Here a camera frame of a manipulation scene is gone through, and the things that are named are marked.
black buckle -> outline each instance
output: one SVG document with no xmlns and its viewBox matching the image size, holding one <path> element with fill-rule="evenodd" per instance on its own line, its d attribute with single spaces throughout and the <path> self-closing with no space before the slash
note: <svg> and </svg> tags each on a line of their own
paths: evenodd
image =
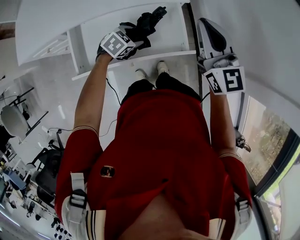
<svg viewBox="0 0 300 240">
<path fill-rule="evenodd" d="M 72 200 L 82 201 L 82 204 L 74 203 L 74 202 L 72 202 Z M 72 194 L 70 196 L 70 201 L 69 202 L 70 202 L 71 206 L 85 209 L 86 205 L 88 203 L 88 196 L 81 189 L 77 189 L 77 190 L 75 190 L 75 191 L 72 192 Z"/>
</svg>

shoe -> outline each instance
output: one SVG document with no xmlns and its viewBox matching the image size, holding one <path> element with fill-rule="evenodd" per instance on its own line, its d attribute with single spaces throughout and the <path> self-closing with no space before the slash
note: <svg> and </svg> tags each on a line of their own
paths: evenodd
<svg viewBox="0 0 300 240">
<path fill-rule="evenodd" d="M 170 73 L 168 66 L 166 65 L 165 61 L 160 61 L 157 65 L 158 75 L 161 73 Z"/>
<path fill-rule="evenodd" d="M 145 72 L 141 69 L 135 71 L 135 77 L 137 81 L 147 79 Z"/>
</svg>

chair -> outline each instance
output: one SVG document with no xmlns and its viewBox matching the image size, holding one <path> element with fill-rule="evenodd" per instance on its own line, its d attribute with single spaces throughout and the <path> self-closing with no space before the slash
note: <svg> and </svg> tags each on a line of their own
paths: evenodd
<svg viewBox="0 0 300 240">
<path fill-rule="evenodd" d="M 33 131 L 34 128 L 36 128 L 38 124 L 40 124 L 41 120 L 49 113 L 47 111 L 32 127 L 28 124 L 18 105 L 26 100 L 20 99 L 32 90 L 34 90 L 34 88 L 31 88 L 22 95 L 18 96 L 9 105 L 3 107 L 1 112 L 1 121 L 3 126 L 11 136 L 18 136 L 21 139 L 20 143 Z"/>
<path fill-rule="evenodd" d="M 52 149 L 49 150 L 44 148 L 31 163 L 27 164 L 28 169 L 33 169 L 36 168 L 35 163 L 40 160 L 37 171 L 33 173 L 30 180 L 38 186 L 37 196 L 40 200 L 50 206 L 52 206 L 50 203 L 55 198 L 57 173 L 60 168 L 60 162 L 64 152 L 59 136 L 60 133 L 61 130 L 59 129 L 56 133 L 59 147 L 55 146 L 53 144 L 54 141 L 51 140 L 49 142 L 49 147 Z"/>
</svg>

shirt sleeve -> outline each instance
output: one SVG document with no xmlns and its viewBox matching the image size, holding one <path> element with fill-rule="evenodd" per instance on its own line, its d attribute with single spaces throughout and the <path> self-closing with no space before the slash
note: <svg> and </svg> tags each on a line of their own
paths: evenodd
<svg viewBox="0 0 300 240">
<path fill-rule="evenodd" d="M 99 137 L 90 127 L 77 127 L 70 135 L 64 151 L 56 183 L 55 211 L 61 220 L 61 207 L 72 194 L 72 173 L 83 173 L 87 181 L 92 166 L 102 153 Z"/>
<path fill-rule="evenodd" d="M 241 158 L 235 154 L 225 153 L 220 156 L 220 159 L 231 179 L 234 191 L 252 205 L 247 173 Z"/>
</svg>

forearm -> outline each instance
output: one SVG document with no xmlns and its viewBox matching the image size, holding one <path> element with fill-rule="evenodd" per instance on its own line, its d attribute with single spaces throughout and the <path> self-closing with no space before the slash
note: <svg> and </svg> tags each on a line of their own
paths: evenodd
<svg viewBox="0 0 300 240">
<path fill-rule="evenodd" d="M 214 95 L 210 90 L 210 136 L 214 151 L 236 153 L 235 132 L 226 95 Z"/>
<path fill-rule="evenodd" d="M 106 72 L 111 56 L 98 57 L 78 99 L 74 128 L 89 126 L 99 133 L 104 103 Z"/>
</svg>

